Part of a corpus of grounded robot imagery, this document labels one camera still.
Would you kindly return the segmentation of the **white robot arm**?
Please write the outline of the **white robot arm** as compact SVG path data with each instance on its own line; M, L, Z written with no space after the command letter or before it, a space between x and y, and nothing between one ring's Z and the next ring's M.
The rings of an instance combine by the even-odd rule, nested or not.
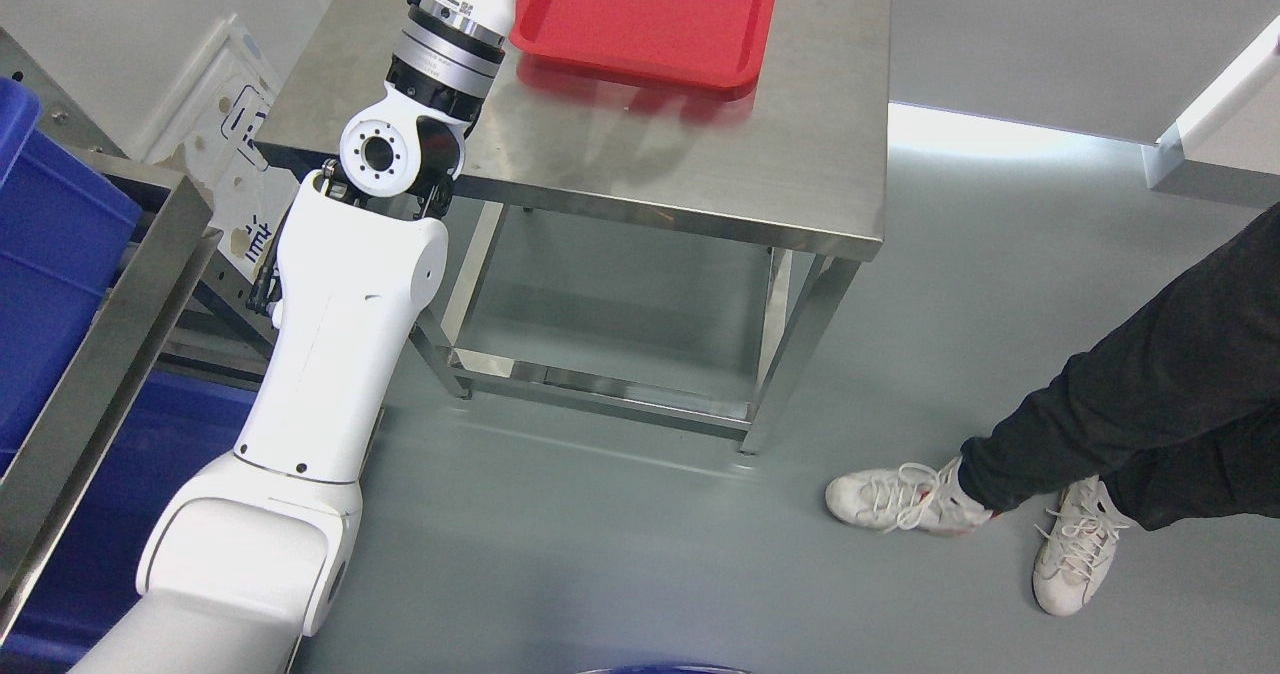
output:
M77 673L283 673L355 550L369 445L445 270L443 217L517 0L407 0L383 97L308 171L251 292L278 331L232 451L175 492Z

